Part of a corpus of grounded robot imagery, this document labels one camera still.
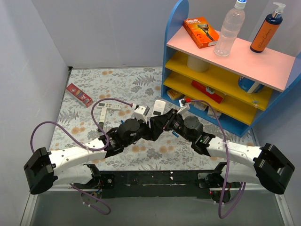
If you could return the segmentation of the white red remote control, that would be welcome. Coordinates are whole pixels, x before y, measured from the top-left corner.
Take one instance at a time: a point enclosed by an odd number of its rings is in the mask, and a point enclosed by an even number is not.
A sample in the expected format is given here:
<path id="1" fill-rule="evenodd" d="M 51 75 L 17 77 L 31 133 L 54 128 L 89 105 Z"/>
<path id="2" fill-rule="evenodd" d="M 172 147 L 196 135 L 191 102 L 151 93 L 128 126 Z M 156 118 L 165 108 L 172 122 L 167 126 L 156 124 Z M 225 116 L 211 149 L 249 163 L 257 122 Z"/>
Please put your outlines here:
<path id="1" fill-rule="evenodd" d="M 164 113 L 165 107 L 166 107 L 165 101 L 156 100 L 152 111 L 152 117 L 162 115 Z"/>

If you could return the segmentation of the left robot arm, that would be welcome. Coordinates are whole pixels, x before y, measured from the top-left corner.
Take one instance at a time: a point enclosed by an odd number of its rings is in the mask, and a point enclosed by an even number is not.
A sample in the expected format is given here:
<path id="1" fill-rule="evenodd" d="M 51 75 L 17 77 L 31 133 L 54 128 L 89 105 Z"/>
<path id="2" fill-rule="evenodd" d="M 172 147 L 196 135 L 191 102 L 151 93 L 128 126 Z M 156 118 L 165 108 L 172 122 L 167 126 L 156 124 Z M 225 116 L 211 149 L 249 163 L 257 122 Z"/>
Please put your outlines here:
<path id="1" fill-rule="evenodd" d="M 162 132 L 163 125 L 159 121 L 144 123 L 142 120 L 127 119 L 106 135 L 84 145 L 55 152 L 47 151 L 45 147 L 39 148 L 24 166 L 30 193 L 41 194 L 55 183 L 62 183 L 60 173 L 74 166 L 117 155 L 141 138 L 156 141 Z"/>

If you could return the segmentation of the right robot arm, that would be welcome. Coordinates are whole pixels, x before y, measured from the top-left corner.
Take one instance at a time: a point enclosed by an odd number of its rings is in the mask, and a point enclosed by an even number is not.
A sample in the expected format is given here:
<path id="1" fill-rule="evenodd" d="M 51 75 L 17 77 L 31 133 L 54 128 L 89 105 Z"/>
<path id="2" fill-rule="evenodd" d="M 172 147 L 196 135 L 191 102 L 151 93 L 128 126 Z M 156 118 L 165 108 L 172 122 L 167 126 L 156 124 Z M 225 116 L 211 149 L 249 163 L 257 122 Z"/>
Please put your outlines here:
<path id="1" fill-rule="evenodd" d="M 230 178 L 234 182 L 260 184 L 270 192 L 284 194 L 294 173 L 294 165 L 273 144 L 247 146 L 224 142 L 221 138 L 203 131 L 203 124 L 196 116 L 183 118 L 175 109 L 168 113 L 150 118 L 150 126 L 158 134 L 173 130 L 191 142 L 192 149 L 198 154 L 210 157 L 229 157 L 238 163 L 229 173 L 220 170 L 213 174 L 213 183 L 218 187 L 226 186 Z"/>

